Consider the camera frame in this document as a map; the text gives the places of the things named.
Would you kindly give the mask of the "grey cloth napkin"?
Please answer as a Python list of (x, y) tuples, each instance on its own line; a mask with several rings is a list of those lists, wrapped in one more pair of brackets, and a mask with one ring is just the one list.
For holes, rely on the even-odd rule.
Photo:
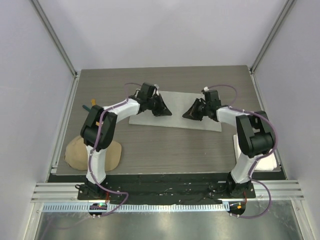
[(201, 93), (185, 93), (173, 91), (159, 92), (164, 103), (171, 111), (171, 116), (154, 116), (151, 111), (146, 110), (138, 115), (130, 116), (128, 123), (130, 125), (155, 126), (166, 128), (181, 128), (191, 130), (204, 130), (221, 132), (222, 126), (208, 117), (201, 121), (183, 118), (183, 114), (192, 106), (196, 98), (202, 98)]

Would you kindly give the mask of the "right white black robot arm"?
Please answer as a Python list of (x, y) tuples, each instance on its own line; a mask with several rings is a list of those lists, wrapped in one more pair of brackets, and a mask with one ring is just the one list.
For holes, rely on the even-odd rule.
[(183, 118), (201, 121), (203, 117), (236, 128), (240, 155), (235, 167), (227, 175), (225, 191), (233, 198), (250, 188), (252, 174), (259, 161), (275, 150), (277, 137), (264, 111), (250, 112), (221, 105), (218, 101), (197, 98)]

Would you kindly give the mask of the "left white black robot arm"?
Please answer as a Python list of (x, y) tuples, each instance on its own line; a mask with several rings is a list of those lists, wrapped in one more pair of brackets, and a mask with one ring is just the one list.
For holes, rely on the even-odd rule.
[(146, 110), (151, 111), (155, 117), (172, 115), (158, 92), (151, 95), (143, 93), (141, 97), (131, 95), (111, 106), (95, 105), (91, 108), (80, 131), (88, 155), (86, 181), (78, 187), (80, 196), (86, 194), (100, 200), (107, 192), (117, 194), (116, 191), (107, 190), (103, 184), (106, 179), (107, 148), (113, 141), (118, 122)]

